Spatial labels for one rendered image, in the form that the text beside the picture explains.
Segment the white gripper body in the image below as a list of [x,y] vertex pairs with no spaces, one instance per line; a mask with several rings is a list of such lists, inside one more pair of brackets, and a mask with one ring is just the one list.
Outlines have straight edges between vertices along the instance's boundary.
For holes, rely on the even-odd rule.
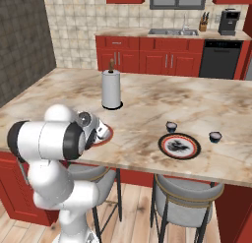
[[97,121],[95,130],[96,130],[96,137],[94,141],[96,143],[105,141],[110,136],[109,128],[101,120]]

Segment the red rimmed plate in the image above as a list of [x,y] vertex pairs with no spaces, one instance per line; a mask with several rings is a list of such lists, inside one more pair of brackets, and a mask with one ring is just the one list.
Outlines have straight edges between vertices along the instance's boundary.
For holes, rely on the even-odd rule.
[[108,128],[109,135],[107,136],[106,139],[101,139],[100,140],[99,138],[97,138],[97,141],[95,143],[93,143],[93,147],[99,147],[99,146],[105,145],[112,139],[113,129],[109,125],[105,124],[105,126]]

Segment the dark blue yogurt container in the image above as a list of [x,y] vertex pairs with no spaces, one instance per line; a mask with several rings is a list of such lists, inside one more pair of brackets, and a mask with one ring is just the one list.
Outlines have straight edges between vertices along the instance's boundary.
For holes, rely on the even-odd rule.
[[221,140],[222,135],[220,132],[211,132],[209,134],[209,137],[212,143],[218,143]]
[[177,128],[177,124],[170,121],[167,121],[165,126],[168,133],[174,133]]

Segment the black and red patterned plate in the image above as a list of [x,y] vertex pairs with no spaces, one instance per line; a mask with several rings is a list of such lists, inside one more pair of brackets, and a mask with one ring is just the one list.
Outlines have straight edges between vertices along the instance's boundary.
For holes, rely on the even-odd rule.
[[159,138],[159,149],[168,157],[188,160],[197,157],[201,152],[201,145],[193,137],[182,134],[166,134]]

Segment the paper towel roll on holder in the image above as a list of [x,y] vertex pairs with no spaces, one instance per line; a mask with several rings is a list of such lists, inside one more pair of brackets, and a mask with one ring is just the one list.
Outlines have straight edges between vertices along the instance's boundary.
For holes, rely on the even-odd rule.
[[114,60],[110,59],[108,69],[101,73],[101,105],[108,110],[116,110],[123,105],[120,72],[114,69],[114,64]]

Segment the grey bar stool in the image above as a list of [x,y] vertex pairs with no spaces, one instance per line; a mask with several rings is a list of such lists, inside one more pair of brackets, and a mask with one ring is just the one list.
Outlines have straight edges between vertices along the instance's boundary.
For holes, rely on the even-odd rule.
[[157,225],[158,243],[163,243],[169,223],[195,228],[194,243],[203,243],[207,224],[213,214],[213,202],[223,190],[222,183],[206,184],[155,174],[150,225]]
[[[97,236],[98,243],[102,243],[101,234],[109,223],[115,210],[118,210],[119,220],[122,220],[122,201],[121,201],[121,181],[120,181],[120,169],[112,170],[110,167],[105,166],[86,166],[82,164],[71,164],[68,167],[75,180],[88,180],[95,182],[99,189],[99,201],[93,208],[94,228],[95,235]],[[107,200],[107,197],[111,191],[113,183],[117,183],[117,201],[111,202]],[[103,227],[99,226],[99,219],[97,214],[97,207],[103,203],[113,204],[114,208],[110,213]]]

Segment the red base cupboard run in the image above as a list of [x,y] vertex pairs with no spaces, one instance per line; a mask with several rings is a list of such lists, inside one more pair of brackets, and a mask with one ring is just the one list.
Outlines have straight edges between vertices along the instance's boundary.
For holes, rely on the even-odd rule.
[[147,36],[95,37],[97,67],[122,73],[198,77],[203,39]]

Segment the red island cabinet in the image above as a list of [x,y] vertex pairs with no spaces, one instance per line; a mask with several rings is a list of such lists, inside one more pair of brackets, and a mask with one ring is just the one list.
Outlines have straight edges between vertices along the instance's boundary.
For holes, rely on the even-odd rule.
[[[0,152],[0,199],[12,219],[50,226],[58,212],[38,209],[17,159]],[[225,185],[216,201],[221,243],[252,243],[252,188]]]

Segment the steel sink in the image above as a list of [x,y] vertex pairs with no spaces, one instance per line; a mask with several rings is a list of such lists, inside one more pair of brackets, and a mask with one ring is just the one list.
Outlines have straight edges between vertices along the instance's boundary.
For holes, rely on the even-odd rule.
[[166,35],[198,35],[197,30],[177,30],[177,29],[150,29],[148,34]]

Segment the black dishwasher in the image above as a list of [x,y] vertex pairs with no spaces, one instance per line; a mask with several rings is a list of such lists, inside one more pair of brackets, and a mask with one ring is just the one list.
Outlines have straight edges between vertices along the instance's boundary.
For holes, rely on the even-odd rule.
[[199,77],[232,80],[242,43],[242,40],[206,39]]

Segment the wooden knife block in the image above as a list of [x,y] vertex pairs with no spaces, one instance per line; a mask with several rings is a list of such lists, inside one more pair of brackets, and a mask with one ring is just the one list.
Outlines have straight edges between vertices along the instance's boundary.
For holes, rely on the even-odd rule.
[[199,31],[207,30],[208,20],[209,20],[209,12],[205,12],[200,20]]

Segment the black coffee machine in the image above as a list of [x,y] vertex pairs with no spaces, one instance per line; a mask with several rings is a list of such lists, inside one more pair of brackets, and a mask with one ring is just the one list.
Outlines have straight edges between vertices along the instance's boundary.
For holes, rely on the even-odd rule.
[[236,23],[240,18],[240,12],[234,9],[225,9],[221,12],[219,34],[235,35]]

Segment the red tall cupboard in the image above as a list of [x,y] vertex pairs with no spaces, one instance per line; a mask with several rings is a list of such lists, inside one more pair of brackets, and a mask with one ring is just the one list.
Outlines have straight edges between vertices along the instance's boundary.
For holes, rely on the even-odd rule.
[[252,5],[248,6],[244,26],[238,32],[237,39],[242,40],[243,43],[233,78],[243,81],[246,78],[250,59],[252,58]]

